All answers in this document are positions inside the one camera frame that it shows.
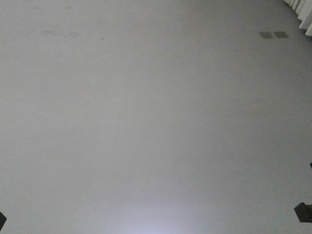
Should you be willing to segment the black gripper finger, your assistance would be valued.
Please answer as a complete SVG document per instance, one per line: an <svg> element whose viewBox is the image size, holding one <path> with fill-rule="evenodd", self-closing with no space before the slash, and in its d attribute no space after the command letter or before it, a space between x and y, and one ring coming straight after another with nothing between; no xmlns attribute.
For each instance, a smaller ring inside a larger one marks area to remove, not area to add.
<svg viewBox="0 0 312 234"><path fill-rule="evenodd" d="M0 212L0 231L2 230L6 221L7 221L6 216L2 212Z"/></svg>
<svg viewBox="0 0 312 234"><path fill-rule="evenodd" d="M312 205L302 202L294 208L294 211L299 222L312 222Z"/></svg>

